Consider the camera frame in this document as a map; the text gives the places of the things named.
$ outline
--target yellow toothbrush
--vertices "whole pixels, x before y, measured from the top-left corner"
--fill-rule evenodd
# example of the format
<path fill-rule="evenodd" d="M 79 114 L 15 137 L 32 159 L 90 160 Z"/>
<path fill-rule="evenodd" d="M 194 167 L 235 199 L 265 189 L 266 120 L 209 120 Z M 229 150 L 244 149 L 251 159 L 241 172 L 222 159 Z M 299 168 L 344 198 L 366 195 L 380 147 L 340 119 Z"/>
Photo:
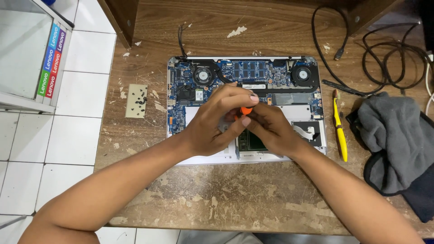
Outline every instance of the yellow toothbrush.
<path fill-rule="evenodd" d="M 338 143 L 339 153 L 342 156 L 342 159 L 347 162 L 348 160 L 348 152 L 347 152 L 347 142 L 345 140 L 344 131 L 342 130 L 341 119 L 339 118 L 338 106 L 336 101 L 340 98 L 340 94 L 338 90 L 333 91 L 333 124 L 336 127 L 336 140 Z"/>

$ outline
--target barcode sticker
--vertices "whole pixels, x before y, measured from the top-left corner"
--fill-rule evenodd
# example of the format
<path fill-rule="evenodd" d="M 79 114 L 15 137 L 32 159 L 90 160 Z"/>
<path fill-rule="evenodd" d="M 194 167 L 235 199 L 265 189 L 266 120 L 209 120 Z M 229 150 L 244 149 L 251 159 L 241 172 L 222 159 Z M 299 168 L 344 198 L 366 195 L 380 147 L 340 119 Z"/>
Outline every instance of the barcode sticker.
<path fill-rule="evenodd" d="M 265 84 L 257 84 L 257 85 L 243 84 L 243 88 L 245 88 L 245 89 L 265 89 Z"/>
<path fill-rule="evenodd" d="M 196 101 L 203 101 L 203 100 L 204 100 L 204 92 L 196 91 Z"/>

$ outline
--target person's right hand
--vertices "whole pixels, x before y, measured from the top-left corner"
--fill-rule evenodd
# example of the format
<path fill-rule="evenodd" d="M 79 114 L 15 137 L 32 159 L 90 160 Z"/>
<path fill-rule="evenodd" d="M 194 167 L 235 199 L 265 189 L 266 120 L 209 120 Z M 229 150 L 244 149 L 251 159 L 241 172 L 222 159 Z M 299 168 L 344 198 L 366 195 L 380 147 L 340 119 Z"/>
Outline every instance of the person's right hand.
<path fill-rule="evenodd" d="M 252 121 L 247 129 L 259 137 L 272 153 L 291 157 L 297 146 L 304 144 L 278 106 L 260 102 L 248 116 Z"/>

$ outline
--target fingernail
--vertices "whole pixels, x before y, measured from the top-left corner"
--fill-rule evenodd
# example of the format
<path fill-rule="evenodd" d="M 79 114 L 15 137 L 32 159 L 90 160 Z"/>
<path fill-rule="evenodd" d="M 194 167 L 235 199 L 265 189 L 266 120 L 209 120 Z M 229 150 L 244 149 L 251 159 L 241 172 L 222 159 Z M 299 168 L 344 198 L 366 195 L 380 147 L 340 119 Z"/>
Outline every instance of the fingernail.
<path fill-rule="evenodd" d="M 244 125 L 244 127 L 247 127 L 251 121 L 252 120 L 249 117 L 244 117 L 241 123 Z"/>
<path fill-rule="evenodd" d="M 250 99 L 252 99 L 252 101 L 254 101 L 254 102 L 259 101 L 259 98 L 257 96 L 255 96 L 255 94 L 250 94 Z"/>

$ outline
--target hand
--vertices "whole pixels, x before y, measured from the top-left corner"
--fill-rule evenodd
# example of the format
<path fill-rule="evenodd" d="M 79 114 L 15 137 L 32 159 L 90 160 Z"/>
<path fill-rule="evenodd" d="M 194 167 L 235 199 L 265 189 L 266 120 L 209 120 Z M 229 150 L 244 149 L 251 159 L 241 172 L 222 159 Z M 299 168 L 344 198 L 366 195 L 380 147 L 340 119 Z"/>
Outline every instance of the hand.
<path fill-rule="evenodd" d="M 259 103 L 248 116 L 252 121 L 247 129 L 259 137 L 272 153 L 291 158 L 297 146 L 304 144 L 279 107 Z"/>
<path fill-rule="evenodd" d="M 185 130 L 179 133 L 190 150 L 189 155 L 210 156 L 224 150 L 250 124 L 251 119 L 242 117 L 226 132 L 221 132 L 218 128 L 220 118 L 235 108 L 255 106 L 258 102 L 259 98 L 252 91 L 236 87 L 235 83 L 214 90 Z"/>

